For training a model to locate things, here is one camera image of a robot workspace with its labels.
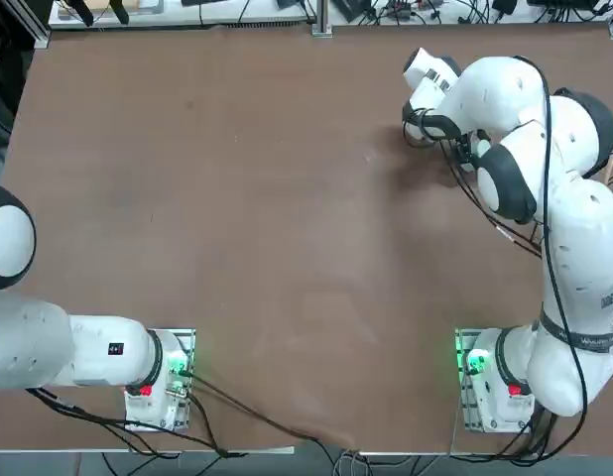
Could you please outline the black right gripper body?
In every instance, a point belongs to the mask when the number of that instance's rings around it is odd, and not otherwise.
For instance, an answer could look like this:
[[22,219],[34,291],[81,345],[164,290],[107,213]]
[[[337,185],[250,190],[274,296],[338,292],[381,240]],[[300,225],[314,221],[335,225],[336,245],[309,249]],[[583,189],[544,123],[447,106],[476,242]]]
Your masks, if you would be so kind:
[[469,138],[459,138],[452,143],[452,151],[457,165],[467,173],[474,173],[478,155]]

